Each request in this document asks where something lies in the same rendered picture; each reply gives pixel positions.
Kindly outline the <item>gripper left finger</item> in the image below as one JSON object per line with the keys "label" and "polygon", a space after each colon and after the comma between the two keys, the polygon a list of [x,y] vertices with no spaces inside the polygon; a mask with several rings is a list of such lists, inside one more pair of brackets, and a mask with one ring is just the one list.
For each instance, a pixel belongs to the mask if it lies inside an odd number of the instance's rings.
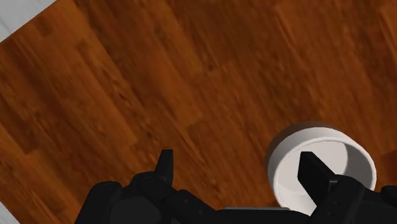
{"label": "gripper left finger", "polygon": [[94,185],[74,224],[218,224],[216,211],[187,190],[172,187],[173,151],[162,150],[154,171],[129,185]]}

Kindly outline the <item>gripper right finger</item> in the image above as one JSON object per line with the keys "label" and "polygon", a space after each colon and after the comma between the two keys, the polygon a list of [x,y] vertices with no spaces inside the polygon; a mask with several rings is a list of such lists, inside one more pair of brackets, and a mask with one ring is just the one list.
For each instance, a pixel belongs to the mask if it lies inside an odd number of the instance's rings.
{"label": "gripper right finger", "polygon": [[375,192],[309,151],[300,154],[298,180],[316,205],[307,224],[397,224],[397,186]]}

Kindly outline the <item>white round bowl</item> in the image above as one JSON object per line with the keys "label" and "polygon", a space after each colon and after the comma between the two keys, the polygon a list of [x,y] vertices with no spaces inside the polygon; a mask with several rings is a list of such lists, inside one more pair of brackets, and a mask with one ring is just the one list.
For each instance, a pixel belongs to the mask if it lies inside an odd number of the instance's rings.
{"label": "white round bowl", "polygon": [[282,207],[310,215],[316,205],[298,181],[300,153],[311,151],[334,173],[357,179],[374,190],[377,171],[372,157],[356,141],[330,127],[291,125],[269,144],[266,164],[269,183]]}

